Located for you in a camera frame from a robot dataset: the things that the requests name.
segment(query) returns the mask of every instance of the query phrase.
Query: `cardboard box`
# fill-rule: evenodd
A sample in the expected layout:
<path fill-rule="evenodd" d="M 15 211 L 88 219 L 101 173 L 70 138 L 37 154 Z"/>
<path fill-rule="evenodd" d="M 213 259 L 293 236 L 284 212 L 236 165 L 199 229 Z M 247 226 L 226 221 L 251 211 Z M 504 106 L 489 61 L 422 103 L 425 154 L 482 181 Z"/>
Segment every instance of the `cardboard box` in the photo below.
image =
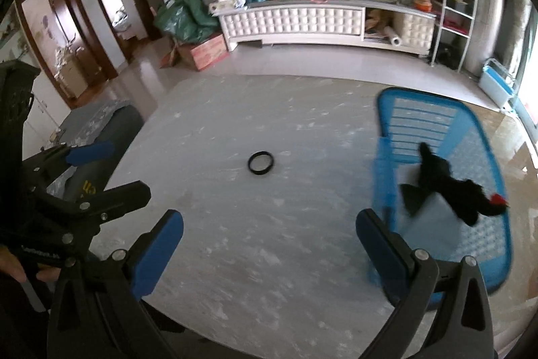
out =
<path fill-rule="evenodd" d="M 222 33 L 215 33 L 203 44 L 180 45 L 178 51 L 182 59 L 198 71 L 214 65 L 229 54 Z"/>

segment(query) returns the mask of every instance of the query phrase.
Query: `white tv cabinet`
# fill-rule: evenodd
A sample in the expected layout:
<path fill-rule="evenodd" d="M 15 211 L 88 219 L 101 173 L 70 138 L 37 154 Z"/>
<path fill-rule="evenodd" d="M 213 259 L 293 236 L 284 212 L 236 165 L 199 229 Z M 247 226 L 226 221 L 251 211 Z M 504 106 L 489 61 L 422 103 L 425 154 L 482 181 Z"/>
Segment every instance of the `white tv cabinet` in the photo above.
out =
<path fill-rule="evenodd" d="M 396 47 L 365 37 L 367 8 L 393 12 L 393 28 L 402 45 Z M 267 1 L 250 4 L 247 10 L 223 12 L 218 16 L 230 51 L 239 42 L 261 40 L 264 45 L 350 45 L 427 55 L 435 24 L 434 14 L 367 0 Z"/>

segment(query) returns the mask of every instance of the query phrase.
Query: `green bag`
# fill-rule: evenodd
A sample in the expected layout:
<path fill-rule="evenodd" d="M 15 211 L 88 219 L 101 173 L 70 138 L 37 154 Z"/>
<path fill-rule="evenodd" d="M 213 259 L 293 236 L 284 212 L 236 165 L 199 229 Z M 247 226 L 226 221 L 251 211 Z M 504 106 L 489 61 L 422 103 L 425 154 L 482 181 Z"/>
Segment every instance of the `green bag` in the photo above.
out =
<path fill-rule="evenodd" d="M 202 0 L 168 0 L 155 16 L 154 25 L 180 43 L 199 44 L 221 29 Z"/>

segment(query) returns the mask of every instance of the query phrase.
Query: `blue plastic chair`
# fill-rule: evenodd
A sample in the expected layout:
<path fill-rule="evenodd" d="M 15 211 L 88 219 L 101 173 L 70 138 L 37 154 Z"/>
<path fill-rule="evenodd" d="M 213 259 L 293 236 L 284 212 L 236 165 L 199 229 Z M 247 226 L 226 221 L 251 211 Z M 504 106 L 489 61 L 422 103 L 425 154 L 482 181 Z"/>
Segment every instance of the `blue plastic chair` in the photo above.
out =
<path fill-rule="evenodd" d="M 396 171 L 403 164 L 420 162 L 418 146 L 450 162 L 453 177 L 471 179 L 487 195 L 498 193 L 506 199 L 499 165 L 476 115 L 462 102 L 412 89 L 388 88 L 377 97 L 380 138 L 374 162 L 373 209 L 388 229 L 399 232 Z M 512 263 L 512 238 L 508 213 L 482 216 L 477 226 L 462 222 L 461 243 L 443 259 L 459 262 L 471 255 L 478 261 L 488 293 L 506 280 Z M 435 248 L 425 249 L 436 255 Z"/>

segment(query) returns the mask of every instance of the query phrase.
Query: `human hand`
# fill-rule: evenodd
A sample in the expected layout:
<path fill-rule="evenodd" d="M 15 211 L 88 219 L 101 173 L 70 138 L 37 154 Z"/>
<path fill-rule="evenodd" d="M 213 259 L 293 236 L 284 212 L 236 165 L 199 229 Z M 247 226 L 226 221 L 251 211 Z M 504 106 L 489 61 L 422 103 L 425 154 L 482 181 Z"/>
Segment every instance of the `human hand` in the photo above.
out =
<path fill-rule="evenodd" d="M 48 267 L 38 264 L 40 271 L 36 274 L 37 280 L 56 281 L 60 275 L 60 268 Z M 0 245 L 0 272 L 13 277 L 19 283 L 24 283 L 28 278 L 23 266 L 6 246 Z"/>

